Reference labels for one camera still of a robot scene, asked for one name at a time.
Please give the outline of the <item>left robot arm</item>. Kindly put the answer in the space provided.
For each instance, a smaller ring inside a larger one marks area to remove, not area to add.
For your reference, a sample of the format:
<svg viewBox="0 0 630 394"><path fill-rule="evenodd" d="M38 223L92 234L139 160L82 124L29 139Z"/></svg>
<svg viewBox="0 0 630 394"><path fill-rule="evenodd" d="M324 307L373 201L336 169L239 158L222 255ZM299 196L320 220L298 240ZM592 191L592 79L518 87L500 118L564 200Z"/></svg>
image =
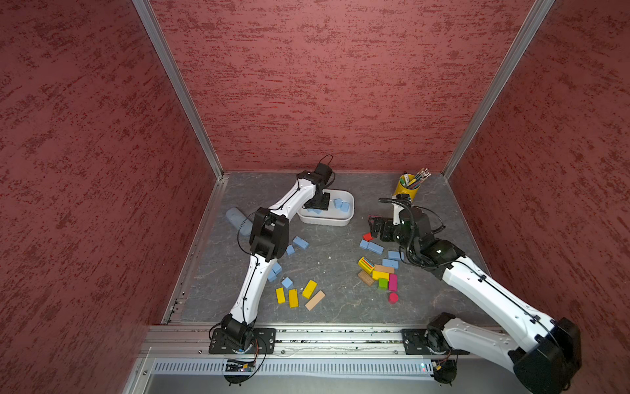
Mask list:
<svg viewBox="0 0 630 394"><path fill-rule="evenodd" d="M304 205L326 200L324 190L334 181L333 170L318 164L296 175L293 187L269 208L254 213L249 236L249 267L231 311L221 320L221 332L239 350L254 341L259 303L272 267L289 245L290 221Z"/></svg>

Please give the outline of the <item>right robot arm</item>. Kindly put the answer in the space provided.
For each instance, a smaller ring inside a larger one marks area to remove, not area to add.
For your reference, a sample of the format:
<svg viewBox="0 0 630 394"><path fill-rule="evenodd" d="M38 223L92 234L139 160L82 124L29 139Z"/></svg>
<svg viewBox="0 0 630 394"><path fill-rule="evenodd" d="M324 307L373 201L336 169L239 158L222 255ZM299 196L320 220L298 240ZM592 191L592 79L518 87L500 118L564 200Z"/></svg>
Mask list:
<svg viewBox="0 0 630 394"><path fill-rule="evenodd" d="M456 362L451 355L464 351L512 372L531 393L561 393L570 388L582 366L581 333L567 318L554 319L537 310L488 276L458 246L437 237L444 230L431 226L428 208L412 205L407 195L381 198L393 215L372 234L394 241L403 263L420 268L464 294L500 326L500 332L464 322L449 313L431 321L423 343L441 356L446 372L434 379L451 383Z"/></svg>

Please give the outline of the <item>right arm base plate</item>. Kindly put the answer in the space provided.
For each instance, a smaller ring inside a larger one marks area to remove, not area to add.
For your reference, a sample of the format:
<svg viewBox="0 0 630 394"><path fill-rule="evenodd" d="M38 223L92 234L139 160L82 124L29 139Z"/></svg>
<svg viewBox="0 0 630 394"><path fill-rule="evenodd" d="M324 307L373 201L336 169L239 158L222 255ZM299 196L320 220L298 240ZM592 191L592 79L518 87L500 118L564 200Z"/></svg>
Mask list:
<svg viewBox="0 0 630 394"><path fill-rule="evenodd" d="M407 356L446 357L469 354L467 351L454 349L446 342L441 331L433 328L406 328L401 330L401 335Z"/></svg>

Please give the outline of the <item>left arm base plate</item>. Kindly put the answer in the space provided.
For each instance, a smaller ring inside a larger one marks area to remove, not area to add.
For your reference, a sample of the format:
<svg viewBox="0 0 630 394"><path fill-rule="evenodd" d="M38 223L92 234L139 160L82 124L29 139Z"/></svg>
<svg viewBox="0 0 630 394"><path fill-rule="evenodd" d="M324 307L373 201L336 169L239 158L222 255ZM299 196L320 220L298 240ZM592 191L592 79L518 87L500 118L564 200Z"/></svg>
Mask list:
<svg viewBox="0 0 630 394"><path fill-rule="evenodd" d="M255 350L262 354L274 353L277 330L275 328L255 328L252 331L253 337L246 348L228 337L222 329L213 331L208 346L210 355L246 355L253 356Z"/></svg>

